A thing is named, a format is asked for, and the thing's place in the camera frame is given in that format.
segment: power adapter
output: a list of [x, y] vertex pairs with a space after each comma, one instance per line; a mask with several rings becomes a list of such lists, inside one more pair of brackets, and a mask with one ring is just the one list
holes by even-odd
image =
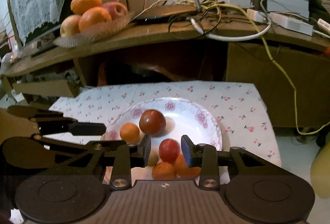
[[248, 9], [246, 11], [246, 15], [249, 19], [253, 20], [254, 22], [267, 23], [266, 15], [264, 12]]
[[313, 26], [310, 24], [307, 24], [305, 22], [302, 22], [299, 19], [291, 18], [286, 15], [282, 14], [276, 14], [276, 13], [269, 13], [269, 17], [275, 24], [278, 24], [282, 28], [300, 32], [303, 34], [307, 34], [312, 36], [313, 35]]
[[330, 35], [330, 24], [328, 22], [324, 21], [323, 19], [318, 19], [317, 25], [320, 29]]

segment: yellow apple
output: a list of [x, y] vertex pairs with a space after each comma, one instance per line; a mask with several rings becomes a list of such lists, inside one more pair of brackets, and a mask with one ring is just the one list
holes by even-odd
[[61, 24], [60, 34], [61, 37], [66, 37], [79, 33], [79, 21], [81, 16], [70, 15]]

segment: floral plate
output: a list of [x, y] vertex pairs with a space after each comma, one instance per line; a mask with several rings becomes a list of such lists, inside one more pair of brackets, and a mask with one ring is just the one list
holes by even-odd
[[[108, 125], [107, 132], [101, 140], [120, 140], [119, 131], [128, 123], [139, 126], [142, 113], [147, 109], [156, 109], [166, 118], [164, 135], [151, 138], [151, 150], [158, 151], [159, 144], [167, 138], [172, 138], [180, 143], [182, 135], [188, 135], [194, 144], [207, 143], [222, 149], [222, 135], [217, 120], [201, 105], [182, 98], [156, 98], [137, 103], [120, 113]], [[133, 168], [132, 183], [136, 179], [151, 179], [151, 167]], [[111, 168], [107, 169], [105, 181], [110, 179]]]

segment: red apple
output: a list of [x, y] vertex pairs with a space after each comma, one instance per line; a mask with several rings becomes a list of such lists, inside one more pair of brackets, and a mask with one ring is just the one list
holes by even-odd
[[117, 18], [120, 18], [121, 16], [125, 16], [128, 14], [127, 7], [124, 6], [122, 3], [108, 2], [103, 4], [102, 7], [109, 12], [112, 20], [115, 20]]

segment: cherry print tablecloth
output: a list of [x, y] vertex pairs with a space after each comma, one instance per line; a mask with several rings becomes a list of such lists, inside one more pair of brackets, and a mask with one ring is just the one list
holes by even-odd
[[[59, 98], [50, 110], [81, 122], [100, 122], [106, 126], [123, 110], [140, 101], [158, 97], [181, 97], [195, 101], [217, 118], [222, 131], [223, 150], [239, 146], [281, 166], [275, 134], [266, 107], [253, 84], [190, 81], [175, 83], [104, 86], [84, 90], [77, 98]], [[80, 137], [70, 133], [47, 137], [86, 144], [100, 136]], [[221, 182], [229, 182], [225, 168], [220, 168]], [[22, 223], [19, 211], [12, 211], [14, 223]]]

